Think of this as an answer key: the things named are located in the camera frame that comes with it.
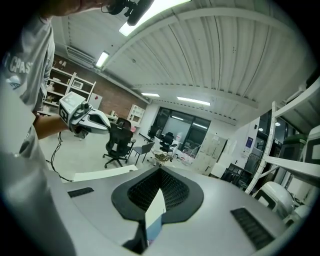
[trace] shelving unit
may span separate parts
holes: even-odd
[[[247,194],[250,194],[250,192],[255,187],[255,185],[257,184],[257,181],[260,178],[274,171],[277,167],[282,167],[286,169],[288,172],[292,173],[294,176],[296,176],[297,178],[303,180],[308,184],[311,184],[311,185],[320,184],[320,165],[269,156],[270,150],[273,144],[274,136],[275,136],[277,118],[283,115],[287,115],[290,112],[296,112],[299,114],[300,112],[297,111],[297,109],[298,108],[300,109],[301,107],[304,107],[310,104],[310,102],[314,101],[315,98],[317,100],[319,94],[320,94],[320,78],[313,85],[311,85],[307,90],[305,90],[300,96],[298,96],[297,98],[295,98],[294,100],[292,100],[290,103],[280,108],[279,110],[277,110],[277,103],[275,101],[272,103],[271,125],[270,125],[268,140],[266,143],[266,147],[265,147],[260,165],[251,183],[245,190]],[[310,131],[310,128],[312,128],[312,126],[315,127],[319,125],[318,123],[319,116],[317,116],[318,113],[314,111],[314,115],[315,115],[314,117],[312,116],[309,117],[309,119],[312,119],[312,120],[309,120],[309,121],[307,120],[310,126],[308,128],[309,131]],[[276,167],[262,174],[267,163],[276,165]]]
[[[74,81],[79,81],[83,83],[82,89],[73,86]],[[77,76],[77,73],[70,74],[63,70],[53,67],[51,69],[50,78],[48,79],[48,83],[54,83],[54,91],[48,89],[47,90],[47,98],[49,96],[53,97],[53,102],[49,102],[47,99],[43,102],[44,109],[43,111],[38,111],[41,115],[57,115],[58,108],[59,108],[59,100],[67,95],[69,92],[75,92],[76,94],[81,95],[82,97],[86,98],[89,101],[90,96],[94,90],[96,82],[92,83],[83,78]]]
[[[128,115],[128,120],[140,124],[142,117],[144,116],[145,110],[137,105],[132,105]]]

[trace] ceiling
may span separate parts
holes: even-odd
[[[290,19],[265,0],[192,0],[145,22],[128,37],[124,15],[100,10],[52,20],[56,52],[78,49],[101,74],[163,107],[242,126],[298,90],[316,62]],[[210,102],[180,101],[177,96]]]

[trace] black vent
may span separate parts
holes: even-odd
[[[189,188],[164,170],[158,170],[128,190],[129,199],[140,209],[147,211],[161,189],[167,211],[180,205],[189,195]]]
[[[274,238],[245,208],[232,210],[231,214],[257,250],[271,243]]]

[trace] brick wall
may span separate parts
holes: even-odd
[[[62,68],[59,64],[60,60],[63,62],[66,61],[65,67]],[[54,56],[54,61],[55,62],[53,64],[56,68],[62,69],[70,74],[76,72],[78,77],[92,83],[96,82],[93,92],[102,96],[102,101],[99,107],[99,110],[102,112],[110,114],[111,111],[114,110],[118,117],[126,119],[133,104],[146,109],[147,103],[102,76],[58,55]]]

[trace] white cabinet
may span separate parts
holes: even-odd
[[[132,105],[128,120],[140,124],[142,117],[144,116],[145,110],[137,105]]]

